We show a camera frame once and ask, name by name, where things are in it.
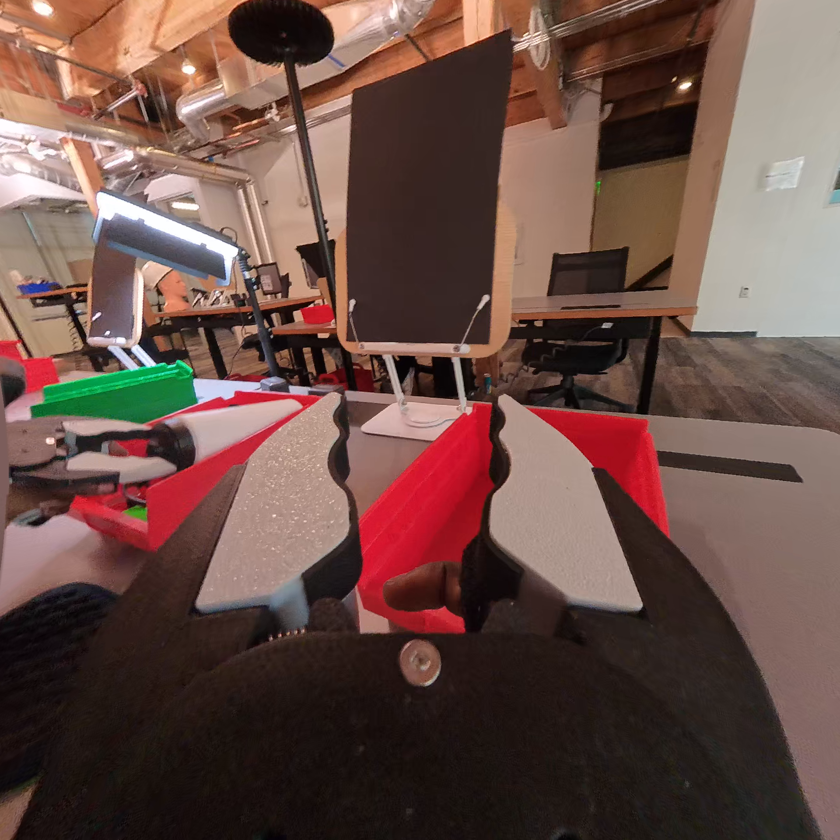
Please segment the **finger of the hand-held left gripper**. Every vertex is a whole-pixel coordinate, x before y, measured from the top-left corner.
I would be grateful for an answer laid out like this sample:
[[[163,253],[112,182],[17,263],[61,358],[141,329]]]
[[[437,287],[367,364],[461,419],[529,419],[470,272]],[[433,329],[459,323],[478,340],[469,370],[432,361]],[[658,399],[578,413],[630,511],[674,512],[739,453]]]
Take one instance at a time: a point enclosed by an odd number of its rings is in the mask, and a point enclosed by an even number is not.
[[[94,417],[62,419],[62,447],[68,454],[146,454],[160,440],[160,433],[147,424]]]
[[[91,473],[82,483],[98,486],[139,485],[173,475],[177,467],[160,457],[82,453],[81,471]]]

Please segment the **white bottle with black cap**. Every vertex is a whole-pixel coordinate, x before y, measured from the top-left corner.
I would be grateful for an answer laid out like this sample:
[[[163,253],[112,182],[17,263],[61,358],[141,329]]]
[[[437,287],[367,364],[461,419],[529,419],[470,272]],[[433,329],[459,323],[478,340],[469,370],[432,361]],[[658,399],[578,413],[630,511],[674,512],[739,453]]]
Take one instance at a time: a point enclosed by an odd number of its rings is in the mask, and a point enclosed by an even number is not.
[[[177,469],[186,469],[303,408],[298,400],[280,399],[173,416],[154,426],[148,455],[167,459]]]

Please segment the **black office chair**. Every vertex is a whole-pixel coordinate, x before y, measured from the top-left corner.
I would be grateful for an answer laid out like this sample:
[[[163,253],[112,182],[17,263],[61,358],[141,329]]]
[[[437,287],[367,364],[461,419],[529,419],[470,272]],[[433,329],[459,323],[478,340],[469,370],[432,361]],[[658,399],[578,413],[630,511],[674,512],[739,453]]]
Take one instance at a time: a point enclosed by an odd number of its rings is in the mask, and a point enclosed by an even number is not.
[[[628,248],[583,254],[554,254],[549,280],[550,297],[622,292],[625,288]],[[581,375],[603,375],[627,356],[629,337],[625,328],[603,320],[548,321],[543,323],[557,340],[528,339],[521,364],[535,374],[560,376],[558,385],[534,388],[527,393],[535,406],[581,409],[589,401],[629,412],[630,405],[599,394],[575,380]]]

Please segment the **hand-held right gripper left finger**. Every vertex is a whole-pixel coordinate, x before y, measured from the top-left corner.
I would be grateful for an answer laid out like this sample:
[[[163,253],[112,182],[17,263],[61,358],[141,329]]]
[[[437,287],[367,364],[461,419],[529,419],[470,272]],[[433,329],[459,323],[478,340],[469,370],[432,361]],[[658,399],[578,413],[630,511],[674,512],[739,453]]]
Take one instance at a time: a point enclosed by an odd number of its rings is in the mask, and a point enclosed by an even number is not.
[[[349,436],[346,398],[333,392],[257,448],[197,594],[199,613],[265,607],[287,632],[308,625],[321,599],[350,603],[363,557]]]

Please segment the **black strip on table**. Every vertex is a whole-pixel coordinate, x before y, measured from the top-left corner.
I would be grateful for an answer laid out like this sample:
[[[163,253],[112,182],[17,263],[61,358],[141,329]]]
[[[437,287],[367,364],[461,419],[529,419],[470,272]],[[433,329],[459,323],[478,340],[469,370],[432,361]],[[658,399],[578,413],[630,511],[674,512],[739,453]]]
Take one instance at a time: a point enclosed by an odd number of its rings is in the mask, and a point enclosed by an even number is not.
[[[790,464],[729,458],[710,455],[695,455],[675,451],[658,450],[658,464],[668,469],[698,471],[721,476],[740,476],[756,480],[773,480],[794,484],[803,483],[799,472]]]

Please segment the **green plastic bin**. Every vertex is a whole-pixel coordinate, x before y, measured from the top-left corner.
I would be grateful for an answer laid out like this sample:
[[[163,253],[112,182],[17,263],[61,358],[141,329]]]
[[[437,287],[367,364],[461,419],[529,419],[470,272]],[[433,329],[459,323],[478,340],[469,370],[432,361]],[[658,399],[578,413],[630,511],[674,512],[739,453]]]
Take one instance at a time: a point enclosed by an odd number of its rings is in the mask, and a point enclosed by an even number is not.
[[[193,369],[182,361],[47,385],[36,417],[98,417],[145,424],[197,404]]]

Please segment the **silver ventilation duct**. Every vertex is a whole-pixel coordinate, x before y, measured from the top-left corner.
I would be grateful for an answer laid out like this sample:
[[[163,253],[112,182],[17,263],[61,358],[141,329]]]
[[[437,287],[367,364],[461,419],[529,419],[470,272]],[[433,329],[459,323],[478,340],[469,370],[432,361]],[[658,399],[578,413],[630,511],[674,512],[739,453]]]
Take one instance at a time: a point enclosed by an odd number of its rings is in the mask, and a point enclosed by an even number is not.
[[[350,1],[324,9],[335,40],[322,59],[297,68],[301,89],[330,80],[365,58],[410,35],[431,13],[434,1]],[[208,142],[208,120],[230,107],[255,110],[286,98],[288,85],[282,65],[272,66],[236,54],[222,60],[218,79],[179,97],[178,119],[198,141]]]

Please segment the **small black board on stand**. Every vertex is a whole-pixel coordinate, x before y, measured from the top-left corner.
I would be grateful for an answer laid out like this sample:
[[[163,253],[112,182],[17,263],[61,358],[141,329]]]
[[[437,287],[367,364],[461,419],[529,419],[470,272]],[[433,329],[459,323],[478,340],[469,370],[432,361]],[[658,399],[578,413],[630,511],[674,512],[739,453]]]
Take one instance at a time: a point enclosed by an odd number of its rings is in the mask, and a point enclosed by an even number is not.
[[[124,265],[94,261],[88,289],[86,345],[108,351],[128,371],[150,369],[156,362],[140,346],[144,284],[129,259]]]

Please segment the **black tablet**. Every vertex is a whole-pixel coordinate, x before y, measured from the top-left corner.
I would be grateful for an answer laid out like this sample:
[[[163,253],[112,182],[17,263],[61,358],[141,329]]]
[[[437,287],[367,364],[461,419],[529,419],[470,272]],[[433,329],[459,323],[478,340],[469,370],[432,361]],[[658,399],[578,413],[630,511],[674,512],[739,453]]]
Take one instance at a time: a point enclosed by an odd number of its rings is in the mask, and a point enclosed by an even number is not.
[[[488,343],[512,47],[504,30],[353,92],[350,340]]]
[[[97,247],[88,293],[87,342],[130,347],[140,336],[142,282],[135,258],[108,245]]]

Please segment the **mannequin head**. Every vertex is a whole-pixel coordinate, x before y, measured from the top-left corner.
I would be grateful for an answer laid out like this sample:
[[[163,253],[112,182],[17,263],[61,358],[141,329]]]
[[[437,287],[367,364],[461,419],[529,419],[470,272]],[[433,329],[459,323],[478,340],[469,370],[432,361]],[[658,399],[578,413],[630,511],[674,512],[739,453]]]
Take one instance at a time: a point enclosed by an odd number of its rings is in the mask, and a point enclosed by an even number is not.
[[[163,300],[164,313],[179,312],[189,308],[190,294],[181,274],[169,266],[150,264],[148,271],[151,288]]]

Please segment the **black lamp light bar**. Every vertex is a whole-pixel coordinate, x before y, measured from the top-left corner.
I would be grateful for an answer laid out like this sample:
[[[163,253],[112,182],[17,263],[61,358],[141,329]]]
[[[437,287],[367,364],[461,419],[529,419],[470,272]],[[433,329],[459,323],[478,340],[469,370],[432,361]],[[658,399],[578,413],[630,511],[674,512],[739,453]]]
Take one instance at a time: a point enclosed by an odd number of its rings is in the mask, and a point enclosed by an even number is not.
[[[237,265],[246,284],[248,303],[257,309],[256,268],[251,265],[248,252],[230,237],[109,190],[96,192],[95,202],[93,257],[97,247],[108,245],[132,255],[140,276],[139,263],[145,260],[199,279],[214,278],[220,284],[231,281],[233,266]],[[279,376],[270,333],[261,331],[259,341],[270,374]]]

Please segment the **wooden desk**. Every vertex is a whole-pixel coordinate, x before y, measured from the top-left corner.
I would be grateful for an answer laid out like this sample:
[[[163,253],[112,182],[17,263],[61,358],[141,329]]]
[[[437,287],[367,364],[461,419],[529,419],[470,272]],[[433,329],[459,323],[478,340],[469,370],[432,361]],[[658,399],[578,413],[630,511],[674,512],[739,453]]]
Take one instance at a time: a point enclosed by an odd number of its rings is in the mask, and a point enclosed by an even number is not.
[[[230,373],[229,365],[224,361],[222,351],[219,348],[215,332],[220,329],[256,329],[260,332],[270,333],[277,325],[275,317],[279,318],[279,324],[292,322],[294,312],[299,312],[312,303],[322,302],[319,293],[309,294],[304,297],[276,298],[273,300],[258,301],[257,309],[249,304],[241,306],[227,305],[215,307],[187,307],[169,313],[163,313],[157,319],[155,327],[163,330],[163,327],[172,327],[177,332],[185,329],[201,330],[204,333],[206,345],[213,363],[213,368],[219,380],[224,380]]]

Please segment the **white paper sheet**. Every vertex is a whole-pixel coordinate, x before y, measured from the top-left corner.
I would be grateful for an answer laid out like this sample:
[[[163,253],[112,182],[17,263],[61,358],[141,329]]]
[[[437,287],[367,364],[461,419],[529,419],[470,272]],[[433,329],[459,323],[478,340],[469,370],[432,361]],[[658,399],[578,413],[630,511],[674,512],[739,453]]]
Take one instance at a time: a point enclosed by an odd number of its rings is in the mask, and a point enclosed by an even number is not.
[[[765,192],[794,190],[800,183],[805,157],[777,161],[769,165],[763,176]]]

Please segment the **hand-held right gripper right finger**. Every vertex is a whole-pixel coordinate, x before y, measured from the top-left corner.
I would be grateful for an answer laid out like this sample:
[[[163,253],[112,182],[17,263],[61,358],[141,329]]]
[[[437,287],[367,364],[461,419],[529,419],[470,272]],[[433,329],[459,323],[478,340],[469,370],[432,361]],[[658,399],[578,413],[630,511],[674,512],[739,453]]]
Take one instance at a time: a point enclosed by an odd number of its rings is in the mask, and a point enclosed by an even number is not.
[[[591,462],[507,395],[490,410],[491,489],[461,573],[465,629],[512,602],[552,634],[571,608],[640,616],[642,596]]]

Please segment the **person's dark clothing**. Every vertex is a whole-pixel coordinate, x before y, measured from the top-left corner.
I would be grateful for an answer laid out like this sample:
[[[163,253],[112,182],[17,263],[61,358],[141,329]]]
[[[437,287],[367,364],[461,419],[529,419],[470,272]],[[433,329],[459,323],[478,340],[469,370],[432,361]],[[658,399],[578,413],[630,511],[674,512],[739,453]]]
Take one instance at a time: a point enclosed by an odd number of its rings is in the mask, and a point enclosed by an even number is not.
[[[2,616],[2,794],[42,771],[81,660],[118,599],[99,585],[73,582]]]

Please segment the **black pole with round disc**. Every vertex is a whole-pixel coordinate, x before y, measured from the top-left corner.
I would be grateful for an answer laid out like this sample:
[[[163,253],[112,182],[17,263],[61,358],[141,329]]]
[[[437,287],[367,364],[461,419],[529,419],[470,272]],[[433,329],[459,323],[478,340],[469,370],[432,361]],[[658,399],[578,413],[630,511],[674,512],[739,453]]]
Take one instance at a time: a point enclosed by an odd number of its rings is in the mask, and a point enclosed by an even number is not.
[[[295,120],[322,266],[325,269],[329,304],[334,316],[337,316],[339,308],[329,231],[322,210],[297,72],[299,67],[313,65],[328,56],[333,47],[333,28],[321,10],[307,2],[247,1],[236,6],[230,13],[227,30],[234,45],[244,56],[263,65],[282,65],[285,71],[287,95]]]

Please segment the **person's right hand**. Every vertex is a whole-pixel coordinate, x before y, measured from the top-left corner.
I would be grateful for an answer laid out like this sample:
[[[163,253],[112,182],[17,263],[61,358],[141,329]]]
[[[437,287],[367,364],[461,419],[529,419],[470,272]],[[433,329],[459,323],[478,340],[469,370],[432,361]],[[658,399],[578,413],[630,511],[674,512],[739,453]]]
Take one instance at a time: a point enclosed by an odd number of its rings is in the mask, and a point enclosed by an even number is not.
[[[445,609],[462,616],[461,563],[426,563],[391,578],[383,585],[385,603],[401,612]]]

